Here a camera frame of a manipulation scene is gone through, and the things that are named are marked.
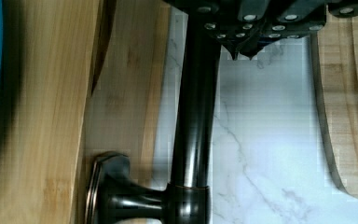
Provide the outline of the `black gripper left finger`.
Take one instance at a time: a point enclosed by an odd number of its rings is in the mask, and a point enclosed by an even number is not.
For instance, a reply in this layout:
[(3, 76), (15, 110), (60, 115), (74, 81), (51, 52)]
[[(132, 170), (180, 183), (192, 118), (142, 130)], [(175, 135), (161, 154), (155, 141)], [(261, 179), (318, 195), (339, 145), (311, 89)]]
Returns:
[(233, 60), (252, 59), (270, 44), (263, 37), (270, 0), (163, 0), (185, 12), (224, 46)]

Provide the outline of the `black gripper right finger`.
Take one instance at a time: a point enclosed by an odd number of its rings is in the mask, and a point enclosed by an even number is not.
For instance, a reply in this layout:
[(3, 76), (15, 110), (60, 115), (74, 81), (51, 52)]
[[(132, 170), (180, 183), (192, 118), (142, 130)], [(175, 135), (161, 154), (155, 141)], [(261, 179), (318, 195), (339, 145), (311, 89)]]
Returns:
[(238, 52), (252, 59), (281, 38), (300, 38), (326, 24), (327, 13), (337, 18), (358, 16), (358, 0), (240, 0), (238, 18), (248, 29)]

